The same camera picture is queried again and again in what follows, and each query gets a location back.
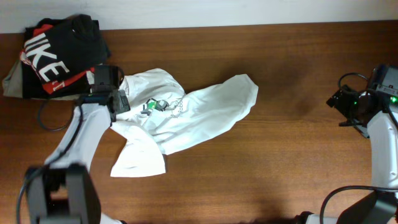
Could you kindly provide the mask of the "white t-shirt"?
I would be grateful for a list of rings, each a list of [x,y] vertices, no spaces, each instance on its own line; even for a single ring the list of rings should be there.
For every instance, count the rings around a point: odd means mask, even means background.
[[[166,172],[165,156],[229,131],[256,104],[259,87],[246,74],[186,93],[163,69],[128,75],[120,86],[130,110],[112,130],[126,139],[111,177],[148,177]]]

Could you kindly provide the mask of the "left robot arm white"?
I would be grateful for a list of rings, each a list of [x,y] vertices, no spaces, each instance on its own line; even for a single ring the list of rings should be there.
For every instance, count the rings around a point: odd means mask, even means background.
[[[119,88],[123,79],[119,67],[97,65],[57,148],[42,166],[27,169],[19,195],[27,200],[31,223],[118,223],[102,212],[89,170],[104,132],[129,110]]]

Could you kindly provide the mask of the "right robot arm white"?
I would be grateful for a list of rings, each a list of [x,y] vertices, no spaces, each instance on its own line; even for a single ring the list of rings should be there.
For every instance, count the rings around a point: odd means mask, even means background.
[[[294,218],[294,223],[388,223],[397,218],[397,67],[378,65],[361,91],[341,83],[338,88],[327,105],[346,118],[341,127],[353,127],[370,140],[371,185],[337,188],[325,197],[318,214],[302,212]],[[370,193],[338,217],[326,217],[329,200],[346,190]]]

